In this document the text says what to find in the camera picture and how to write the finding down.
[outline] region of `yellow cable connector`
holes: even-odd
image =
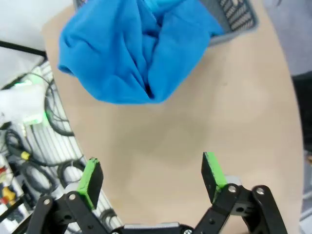
[[[14,205],[16,196],[15,192],[9,190],[8,187],[4,187],[2,189],[2,196],[8,199],[10,205]]]
[[[21,154],[20,154],[20,157],[24,160],[28,160],[29,159],[29,156],[30,154],[26,151],[23,151]]]

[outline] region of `green gripper pad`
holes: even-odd
[[[201,174],[203,176],[210,202],[213,203],[221,189],[227,185],[226,178],[214,153],[203,153]]]
[[[83,171],[77,192],[84,199],[90,210],[95,210],[103,183],[103,172],[97,158],[88,160]]]

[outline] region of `gray floor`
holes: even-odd
[[[263,0],[291,75],[312,71],[312,0]],[[300,231],[312,234],[312,167],[305,160]]]
[[[291,75],[312,70],[312,0],[263,0]]]

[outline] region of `black cable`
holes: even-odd
[[[49,81],[47,81],[43,76],[40,76],[40,75],[38,75],[38,74],[36,74],[36,73],[33,73],[33,72],[26,72],[26,73],[22,74],[22,76],[24,76],[24,77],[25,77],[26,75],[33,75],[33,76],[39,77],[39,78],[41,78],[44,82],[46,82],[47,84],[49,84]]]
[[[49,82],[49,85],[46,89],[46,92],[45,92],[45,98],[44,98],[44,111],[46,113],[46,116],[47,116],[47,119],[48,119],[48,122],[51,126],[51,128],[57,132],[58,134],[62,135],[62,136],[65,136],[65,137],[73,137],[74,136],[74,133],[73,132],[68,132],[64,129],[61,129],[57,124],[55,124],[53,122],[53,116],[55,116],[54,112],[52,111],[51,109],[51,106],[50,106],[50,103],[49,103],[49,99],[48,99],[48,93],[49,91],[51,91],[51,94],[53,96],[53,99],[55,101],[55,97],[54,97],[54,92],[53,92],[53,89],[52,89],[52,85],[55,84],[55,81],[54,79],[52,79],[50,82]]]
[[[11,122],[6,122],[0,127],[0,130],[7,130],[11,125]]]
[[[30,47],[23,46],[23,45],[13,44],[13,43],[2,41],[2,40],[0,40],[0,47],[22,51],[22,52],[26,52],[26,53],[33,54],[33,55],[39,55],[39,56],[42,56],[44,59],[47,58],[47,54],[45,51],[37,50],[37,49],[30,48]]]
[[[34,153],[32,152],[33,150],[32,150],[31,145],[29,145],[31,152],[28,152],[23,145],[21,137],[13,129],[8,129],[6,131],[6,133],[4,135],[4,141],[5,141],[6,147],[8,148],[8,151],[10,154],[21,157],[23,152],[27,152],[28,154],[30,154],[30,157],[27,160],[30,162],[33,162],[39,166],[42,166],[42,167],[57,167],[57,166],[63,165],[64,163],[68,163],[68,162],[71,163],[73,161],[73,160],[67,160],[67,161],[57,162],[57,163],[48,163],[48,162],[39,161],[38,159],[36,159],[34,157]]]
[[[39,148],[39,151],[40,151],[41,155],[43,156],[44,153],[43,153],[42,148],[41,148],[41,146],[40,146],[40,144],[39,144],[39,142],[38,142],[37,136],[36,136],[36,134],[35,134],[34,126],[33,126],[33,125],[30,125],[30,129],[31,129],[31,132],[32,132],[33,137],[34,137],[34,139],[35,139],[35,142],[36,142],[36,144],[37,144],[37,147]],[[45,157],[43,157],[43,161],[44,161],[44,163],[48,164],[48,161],[45,159]],[[51,172],[51,174],[52,174],[54,177],[57,177],[57,175],[55,174],[55,172],[54,172],[51,168],[50,168],[50,172]]]
[[[110,223],[106,222],[106,219],[107,218],[112,218],[112,217],[115,217],[115,216],[117,216],[117,214],[111,208],[103,211],[101,213],[101,215],[99,216],[99,219],[100,219],[101,223],[103,224],[104,228],[106,229],[106,231],[108,233],[110,233],[113,230],[113,228],[111,227]]]
[[[33,172],[29,172],[29,169],[31,168],[36,169],[49,181],[49,184],[50,184],[49,188],[45,188],[41,186],[40,183],[38,183],[38,181],[33,176]],[[51,192],[53,192],[57,188],[56,182],[52,178],[52,176],[50,176],[50,174],[48,174],[43,168],[41,168],[36,163],[29,162],[29,161],[23,162],[19,167],[19,171],[25,177],[26,183],[30,187],[32,187],[34,190],[41,193],[42,195],[49,195],[51,194]]]
[[[68,167],[76,167],[78,170],[81,170],[83,172],[85,165],[80,162],[79,160],[76,161],[68,161],[68,162],[64,162],[63,164],[59,165],[58,167],[58,178],[59,181],[61,183],[61,185],[63,186],[63,188],[66,188],[66,186],[68,184],[70,184],[69,181],[65,180],[65,170]]]
[[[26,75],[20,75],[18,76],[15,80],[13,80],[12,82],[8,83],[7,85],[5,85],[4,87],[1,88],[1,90],[7,90],[12,88],[14,85],[16,85],[17,83],[20,83],[21,80],[25,77]]]
[[[28,137],[27,137],[27,136],[25,136],[25,139],[26,139],[27,144],[28,144],[28,146],[29,146],[29,149],[30,149],[30,154],[31,154],[31,155],[33,155],[33,154],[34,154],[34,149],[33,149],[33,147],[31,146],[31,144],[30,144],[30,142],[29,142]]]
[[[53,118],[51,118],[51,119],[53,119],[54,121],[58,121],[58,122],[69,122],[69,120],[64,119],[64,118],[61,118],[61,117],[59,117],[59,116],[57,116],[57,115],[55,114],[56,101],[55,101],[54,95],[52,95],[52,96],[53,96],[53,99],[54,99],[54,101],[53,101],[53,108],[51,108],[50,102],[47,103],[47,108],[46,108],[46,110],[48,110],[49,112],[51,112],[51,114],[52,114],[52,116],[53,116]]]

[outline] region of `white device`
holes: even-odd
[[[30,81],[0,91],[0,126],[6,122],[24,124],[42,121],[45,89]]]

